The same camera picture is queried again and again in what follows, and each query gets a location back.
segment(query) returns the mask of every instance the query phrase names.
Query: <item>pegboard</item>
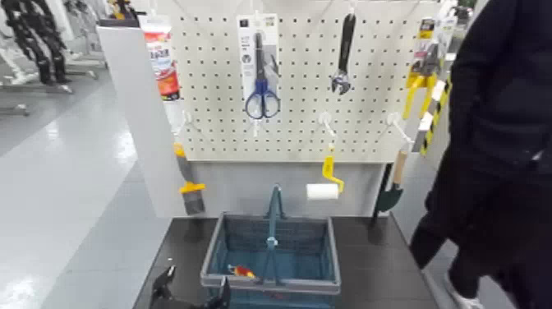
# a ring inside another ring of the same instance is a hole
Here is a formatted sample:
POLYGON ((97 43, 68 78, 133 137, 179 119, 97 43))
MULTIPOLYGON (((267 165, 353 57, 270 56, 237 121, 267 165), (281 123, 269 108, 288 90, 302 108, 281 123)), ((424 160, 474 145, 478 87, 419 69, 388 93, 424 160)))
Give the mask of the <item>pegboard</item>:
POLYGON ((236 15, 253 13, 250 1, 172 0, 159 14, 172 22, 174 56, 182 107, 191 123, 178 137, 190 160, 320 162, 328 143, 337 162, 386 163, 403 145, 388 127, 389 113, 401 113, 405 82, 422 18, 434 16, 435 1, 359 1, 348 71, 352 89, 331 92, 337 70, 343 0, 257 2, 255 9, 278 14, 282 111, 260 124, 244 113, 236 15), (333 138, 319 115, 328 111, 333 138))

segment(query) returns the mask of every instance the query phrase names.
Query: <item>scissors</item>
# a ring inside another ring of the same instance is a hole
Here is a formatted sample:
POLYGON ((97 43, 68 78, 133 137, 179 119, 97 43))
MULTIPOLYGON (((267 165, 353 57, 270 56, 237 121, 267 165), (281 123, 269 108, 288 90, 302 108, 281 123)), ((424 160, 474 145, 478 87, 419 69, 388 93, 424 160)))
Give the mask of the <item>scissors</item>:
POLYGON ((280 112, 280 98, 269 89, 269 81, 265 75, 263 37, 260 32, 255 34, 255 65, 255 90, 247 98, 246 113, 253 119, 272 118, 280 112))

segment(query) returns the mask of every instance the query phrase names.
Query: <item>black tool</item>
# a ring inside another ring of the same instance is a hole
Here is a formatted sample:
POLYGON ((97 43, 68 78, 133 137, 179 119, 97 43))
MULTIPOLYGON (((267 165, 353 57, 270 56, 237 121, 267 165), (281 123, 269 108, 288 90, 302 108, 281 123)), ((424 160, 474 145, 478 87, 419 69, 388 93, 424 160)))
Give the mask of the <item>black tool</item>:
POLYGON ((150 309, 228 309, 230 307, 230 285, 226 277, 223 278, 218 296, 200 306, 177 300, 168 289, 174 280, 176 266, 172 265, 154 281, 151 293, 150 309))
POLYGON ((341 34, 341 48, 339 50, 338 70, 332 77, 332 92, 339 86, 339 94, 343 95, 351 89, 351 82, 347 74, 349 54, 351 54, 352 35, 355 32, 357 18, 354 14, 348 14, 343 21, 343 33, 341 34))

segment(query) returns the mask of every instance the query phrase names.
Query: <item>scissors package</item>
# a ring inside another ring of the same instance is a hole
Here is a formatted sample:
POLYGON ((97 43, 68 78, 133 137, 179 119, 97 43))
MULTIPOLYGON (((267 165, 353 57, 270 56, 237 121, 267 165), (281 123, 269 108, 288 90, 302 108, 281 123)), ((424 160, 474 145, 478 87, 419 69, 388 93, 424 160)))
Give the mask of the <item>scissors package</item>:
POLYGON ((249 104, 246 113, 255 119, 275 116, 279 111, 278 16, 238 16, 237 37, 243 98, 249 104))

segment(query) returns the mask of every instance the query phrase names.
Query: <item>wall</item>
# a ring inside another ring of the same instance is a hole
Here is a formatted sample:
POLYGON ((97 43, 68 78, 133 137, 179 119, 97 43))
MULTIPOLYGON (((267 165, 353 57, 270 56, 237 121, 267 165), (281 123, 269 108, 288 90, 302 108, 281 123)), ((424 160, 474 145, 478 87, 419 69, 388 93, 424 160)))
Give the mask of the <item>wall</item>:
MULTIPOLYGON (((380 188, 382 165, 337 164, 335 176, 345 182, 337 201, 308 201, 307 183, 328 183, 322 164, 193 163, 203 192, 206 215, 222 211, 261 214, 267 210, 275 183, 282 187, 284 211, 293 215, 371 216, 380 188)), ((184 216, 183 204, 177 216, 184 216)))
MULTIPOLYGON (((177 166, 167 115, 154 82, 153 68, 139 29, 99 27, 104 54, 117 97, 123 105, 139 156, 149 196, 160 217, 187 217, 178 188, 184 179, 177 166), (126 53, 125 46, 134 50, 126 53)), ((322 179, 322 163, 203 163, 192 164, 197 182, 207 188, 206 216, 222 211, 262 213, 272 186, 279 182, 289 214, 371 215, 380 186, 380 164, 337 164, 335 176, 345 182, 339 201, 307 202, 306 184, 322 179)))

